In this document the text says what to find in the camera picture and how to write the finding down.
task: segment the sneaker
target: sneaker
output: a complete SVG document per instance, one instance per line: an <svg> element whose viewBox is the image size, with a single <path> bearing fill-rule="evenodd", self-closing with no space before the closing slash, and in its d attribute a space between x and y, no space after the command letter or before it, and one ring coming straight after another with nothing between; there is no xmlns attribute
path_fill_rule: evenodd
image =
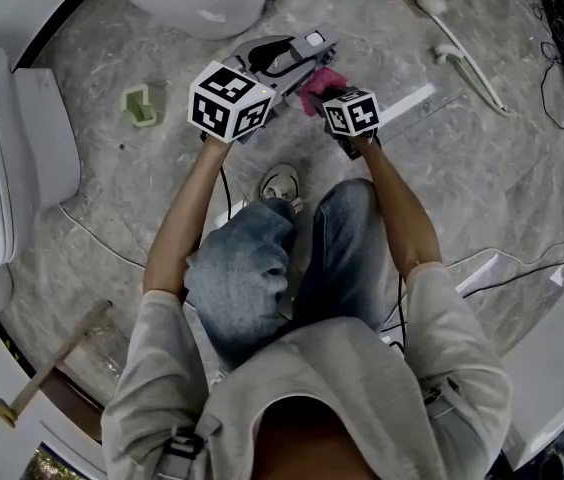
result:
<svg viewBox="0 0 564 480"><path fill-rule="evenodd" d="M260 199L283 199L293 206L295 213L302 210L298 172L289 164L278 164L267 172L258 189Z"/></svg>

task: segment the blue jeans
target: blue jeans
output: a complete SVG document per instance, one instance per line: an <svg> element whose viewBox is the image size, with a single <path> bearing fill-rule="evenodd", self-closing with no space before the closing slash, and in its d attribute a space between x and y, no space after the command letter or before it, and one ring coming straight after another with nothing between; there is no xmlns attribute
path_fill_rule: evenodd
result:
<svg viewBox="0 0 564 480"><path fill-rule="evenodd" d="M379 331L388 316L388 245L371 182L343 181L318 205L311 261L289 321L278 304L296 236L288 202L254 201L189 258L186 288L227 367L304 325L352 316Z"/></svg>

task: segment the green object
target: green object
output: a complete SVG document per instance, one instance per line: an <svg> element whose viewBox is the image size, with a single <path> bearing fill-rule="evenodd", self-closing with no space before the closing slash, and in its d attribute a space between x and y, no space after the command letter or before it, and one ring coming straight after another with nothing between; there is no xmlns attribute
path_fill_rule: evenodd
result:
<svg viewBox="0 0 564 480"><path fill-rule="evenodd" d="M120 99L122 113L135 126L158 124L158 114L164 115L164 102L159 92L159 88L147 84L125 89Z"/></svg>

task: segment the pink cloth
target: pink cloth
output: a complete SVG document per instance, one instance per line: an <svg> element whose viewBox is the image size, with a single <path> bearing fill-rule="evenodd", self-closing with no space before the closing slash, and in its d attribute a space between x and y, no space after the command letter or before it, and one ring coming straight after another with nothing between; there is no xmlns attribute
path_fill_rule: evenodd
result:
<svg viewBox="0 0 564 480"><path fill-rule="evenodd" d="M315 107L309 102L309 93L322 94L329 87L346 87L346 78L332 69L320 68L313 73L311 79L302 86L302 89L300 89L300 99L302 100L304 113L307 116L313 117L317 114Z"/></svg>

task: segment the bathroom floor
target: bathroom floor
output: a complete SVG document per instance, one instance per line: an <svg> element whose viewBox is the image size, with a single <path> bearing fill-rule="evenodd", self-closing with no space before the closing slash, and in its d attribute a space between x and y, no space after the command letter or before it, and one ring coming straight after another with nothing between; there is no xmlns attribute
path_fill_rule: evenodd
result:
<svg viewBox="0 0 564 480"><path fill-rule="evenodd" d="M545 116L540 82L550 40L525 0L447 0L443 19L494 87L517 113L491 111L449 65L433 62L431 47L447 42L410 0L277 0L238 38L200 41L170 29L125 0L87 0L44 49L36 67L52 68L76 135L82 162L78 195L65 208L100 239L144 263L174 192L200 147L186 122L189 84L213 59L266 34L298 34L327 21L341 34L331 66L390 105L432 83L437 92L380 131L383 148L413 187L451 264L487 246L532 262L564 242L564 131ZM135 129L119 97L142 82L164 84L164 122ZM545 95L564 124L564 77L549 74ZM306 266L312 210L338 181L367 176L322 132L318 119L286 109L225 164L233 201L253 198L275 163L294 165L305 210L294 272ZM222 183L213 195L207 232L226 209ZM564 260L564 246L541 264ZM528 270L488 252L450 269L466 290ZM68 359L66 373L101 403L113 395L124 367L141 297L142 271L99 247L58 208L46 211L34 241L12 264L15 295L0 321L34 366L65 340L95 299L114 302L109 321ZM392 272L387 314L397 298ZM533 274L468 299L501 352L521 339L564 290L564 266ZM213 375L215 357L192 311L191 325Z"/></svg>

